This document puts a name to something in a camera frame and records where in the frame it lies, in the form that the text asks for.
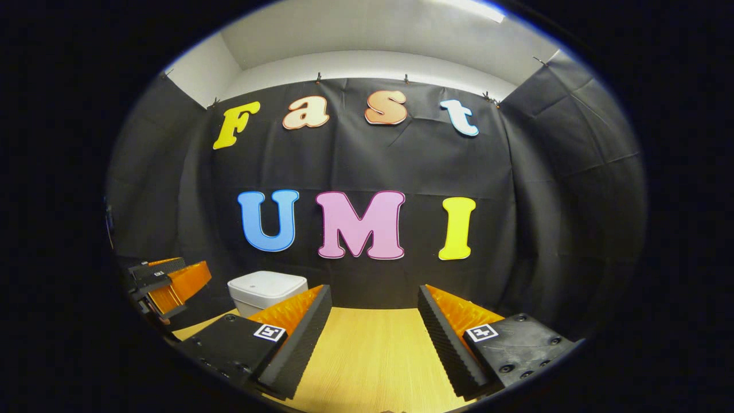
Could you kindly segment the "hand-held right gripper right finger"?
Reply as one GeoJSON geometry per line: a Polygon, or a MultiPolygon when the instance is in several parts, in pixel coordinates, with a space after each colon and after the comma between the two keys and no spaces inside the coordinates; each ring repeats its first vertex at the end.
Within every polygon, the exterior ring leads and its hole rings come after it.
{"type": "Polygon", "coordinates": [[[525,312],[503,317],[430,285],[419,287],[417,308],[455,394],[467,402],[518,386],[578,346],[525,312]]]}

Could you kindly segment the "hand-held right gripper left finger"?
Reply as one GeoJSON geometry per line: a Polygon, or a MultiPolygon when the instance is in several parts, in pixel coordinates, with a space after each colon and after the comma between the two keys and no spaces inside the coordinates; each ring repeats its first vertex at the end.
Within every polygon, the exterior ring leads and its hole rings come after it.
{"type": "Polygon", "coordinates": [[[175,349],[237,389],[293,398],[332,309],[319,285],[249,317],[226,314],[175,349]]]}

